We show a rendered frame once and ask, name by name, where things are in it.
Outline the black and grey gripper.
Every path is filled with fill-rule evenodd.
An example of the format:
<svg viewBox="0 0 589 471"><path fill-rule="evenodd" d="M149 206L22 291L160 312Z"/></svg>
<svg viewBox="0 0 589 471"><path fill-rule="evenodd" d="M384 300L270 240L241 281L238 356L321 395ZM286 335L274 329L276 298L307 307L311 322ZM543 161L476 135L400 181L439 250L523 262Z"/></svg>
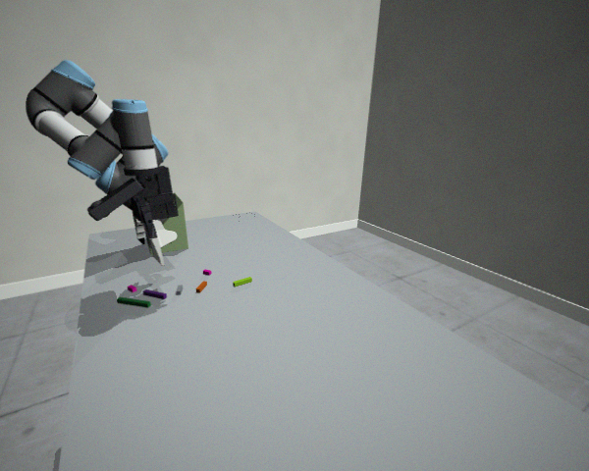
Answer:
<svg viewBox="0 0 589 471"><path fill-rule="evenodd" d="M141 192L131 198L137 239L145 244L144 233L146 233L153 257L161 266L164 266L161 248L175 241L177 234L165 230L161 221L156 219L162 220L179 216L176 195L172 191L169 168L165 166L142 170L124 168L124 173L126 176L136 176L136 180L143 187ZM146 180L147 175L149 177ZM152 212L152 216L150 212Z"/></svg>

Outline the purple rod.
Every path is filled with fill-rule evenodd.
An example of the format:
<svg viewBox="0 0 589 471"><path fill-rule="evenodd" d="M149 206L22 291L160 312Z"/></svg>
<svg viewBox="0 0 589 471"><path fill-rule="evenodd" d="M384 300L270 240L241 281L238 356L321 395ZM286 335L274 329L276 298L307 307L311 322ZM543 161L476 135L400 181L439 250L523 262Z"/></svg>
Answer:
<svg viewBox="0 0 589 471"><path fill-rule="evenodd" d="M165 299L167 297L166 293L148 290L148 289L143 291L143 295L152 296L152 297L161 298L161 299Z"/></svg>

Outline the lime green rod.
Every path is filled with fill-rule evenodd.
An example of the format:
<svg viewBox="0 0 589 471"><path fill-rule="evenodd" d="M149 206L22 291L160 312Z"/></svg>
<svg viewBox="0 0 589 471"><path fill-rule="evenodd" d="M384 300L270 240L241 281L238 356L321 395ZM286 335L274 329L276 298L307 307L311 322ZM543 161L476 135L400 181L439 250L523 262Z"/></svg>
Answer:
<svg viewBox="0 0 589 471"><path fill-rule="evenodd" d="M240 285L243 285L243 284L247 284L247 283L250 283L250 282L252 282L252 277L248 277L248 278L245 278L245 279L241 279L241 280L235 281L235 282L233 282L233 285L234 285L234 287L237 287L237 286L240 286Z"/></svg>

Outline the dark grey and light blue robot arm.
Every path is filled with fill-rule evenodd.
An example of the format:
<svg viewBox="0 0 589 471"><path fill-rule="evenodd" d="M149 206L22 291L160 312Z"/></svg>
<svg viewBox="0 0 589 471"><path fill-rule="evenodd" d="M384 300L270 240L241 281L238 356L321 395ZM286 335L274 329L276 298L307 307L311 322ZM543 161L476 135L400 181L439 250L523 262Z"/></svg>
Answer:
<svg viewBox="0 0 589 471"><path fill-rule="evenodd" d="M132 210L131 198L143 190L135 177L125 176L124 168L156 168L164 162L168 150L151 133L144 101L114 99L112 111L92 90L94 87L94 80L84 70L64 60L28 93L26 110L38 132L72 155L68 164L97 179L96 186L107 193L87 208L88 214L100 221L122 204ZM96 129L103 124L91 136L83 134L65 121L70 111ZM116 163L121 152L123 157Z"/></svg>

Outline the dark green rod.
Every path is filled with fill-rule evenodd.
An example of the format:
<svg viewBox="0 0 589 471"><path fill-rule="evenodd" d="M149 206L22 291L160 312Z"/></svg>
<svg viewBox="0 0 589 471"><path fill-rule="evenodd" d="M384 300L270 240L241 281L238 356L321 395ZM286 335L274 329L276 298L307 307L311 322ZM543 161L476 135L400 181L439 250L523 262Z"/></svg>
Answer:
<svg viewBox="0 0 589 471"><path fill-rule="evenodd" d="M117 302L121 303L121 304L128 304L128 305L140 306L140 307L146 307L146 308L151 306L150 301L137 300L137 299L131 299L131 298L124 298L124 297L119 297L117 299Z"/></svg>

